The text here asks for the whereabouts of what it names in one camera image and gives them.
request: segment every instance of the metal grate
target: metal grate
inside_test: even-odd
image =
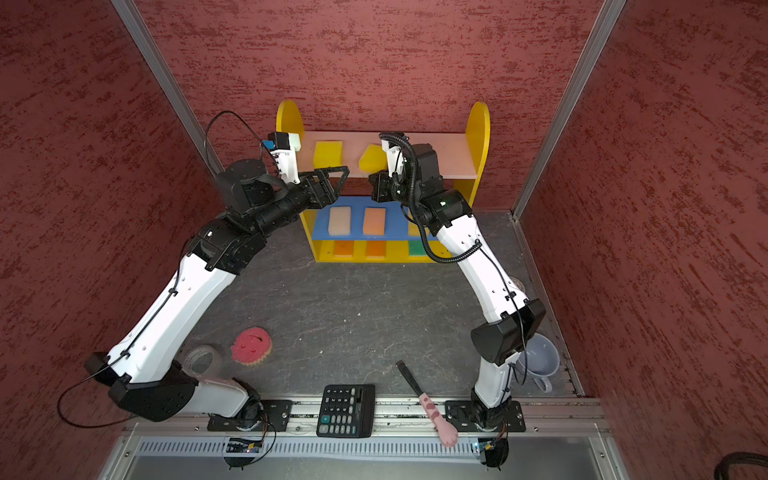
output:
[[[229,437],[150,437],[142,438],[136,455],[163,457],[221,457]],[[474,438],[461,437],[447,449],[439,439],[426,437],[379,437],[370,439],[322,439],[317,437],[278,437],[270,457],[322,457],[357,459],[408,459],[476,462],[472,451]],[[253,454],[226,454],[253,456]]]

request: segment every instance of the shelf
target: shelf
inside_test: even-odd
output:
[[[282,101],[277,108],[276,131],[300,136],[301,150],[296,152],[299,171],[314,170],[318,141],[341,141],[342,165],[349,167],[349,176],[366,178],[369,172],[360,170],[359,160],[370,144],[381,145],[378,132],[306,131],[299,107],[291,100]],[[488,105],[482,102],[475,103],[469,112],[463,134],[408,134],[412,144],[432,145],[438,155],[440,174],[445,179],[453,179],[453,187],[464,196],[470,207],[475,201],[488,157],[490,135],[491,116]],[[377,204],[369,197],[341,197],[333,206],[352,208],[350,235],[332,237],[328,234],[329,207],[305,210],[300,214],[315,261],[433,263],[424,253],[418,234],[409,235],[408,221],[398,203]],[[387,209],[384,235],[362,235],[366,207]],[[450,257],[442,243],[432,236],[429,238],[432,251],[441,257]]]
[[[465,134],[407,134],[411,144],[431,144],[437,153],[443,178],[474,180],[475,163]],[[381,145],[378,132],[305,131],[301,135],[301,150],[296,152],[299,171],[314,170],[315,143],[342,142],[342,165],[349,167],[351,178],[367,178],[371,172],[360,170],[358,162],[370,144]]]
[[[328,234],[330,209],[334,207],[352,208],[350,235]],[[366,208],[386,209],[383,235],[362,234],[362,222],[366,216]],[[409,222],[402,215],[402,211],[400,210],[400,202],[385,202],[383,204],[378,204],[369,197],[339,197],[333,205],[329,205],[328,207],[317,211],[315,227],[312,232],[312,240],[418,240],[420,242],[421,239],[418,235],[412,236],[408,234],[408,223]],[[429,235],[429,231],[428,238],[437,241],[436,238]]]

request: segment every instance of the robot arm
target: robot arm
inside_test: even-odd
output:
[[[530,300],[513,284],[485,242],[465,198],[443,187],[432,146],[411,145],[400,132],[379,137],[388,168],[369,176],[372,199],[406,205],[426,253],[439,263],[458,263],[480,301],[486,324],[472,330],[472,342],[482,357],[472,398],[475,421],[495,426],[507,407],[512,364],[541,323],[543,303]],[[427,229],[454,257],[437,257],[429,249]]]
[[[86,362],[122,409],[155,422],[179,412],[240,417],[245,429],[257,420],[260,399],[249,386],[188,375],[174,357],[208,306],[266,246],[267,237],[304,210],[335,202],[349,175],[347,167],[298,173],[298,135],[276,132],[269,139],[280,178],[255,159],[235,162],[217,175],[227,210],[185,246],[176,274],[139,323],[109,353],[95,353]],[[343,173],[335,189],[329,181],[334,172]]]

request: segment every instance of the gray mug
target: gray mug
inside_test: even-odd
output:
[[[533,377],[534,383],[544,393],[552,391],[550,376],[558,372],[560,368],[560,352],[554,343],[540,333],[535,333],[525,344],[528,353],[528,376]],[[515,362],[515,370],[519,375],[524,375],[526,370],[525,353],[521,353]]]

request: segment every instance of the blue shelf board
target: blue shelf board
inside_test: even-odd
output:
[[[352,225],[350,235],[329,235],[328,220],[330,209],[334,207],[352,208]],[[362,222],[366,216],[366,208],[386,208],[383,235],[363,235]],[[427,232],[430,240],[437,240]],[[312,240],[418,240],[419,237],[408,235],[408,221],[400,211],[400,202],[384,202],[378,204],[370,197],[339,197],[333,204],[317,212],[315,230]]]

